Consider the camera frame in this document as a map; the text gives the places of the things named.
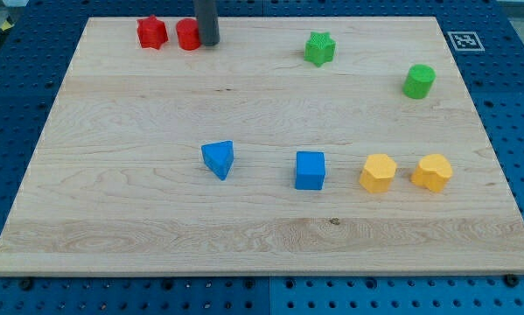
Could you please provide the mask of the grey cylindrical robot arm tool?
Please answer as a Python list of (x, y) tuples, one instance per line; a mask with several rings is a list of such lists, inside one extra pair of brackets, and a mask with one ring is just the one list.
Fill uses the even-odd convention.
[(193, 6), (201, 44), (204, 46), (218, 45), (220, 32), (216, 1), (193, 0)]

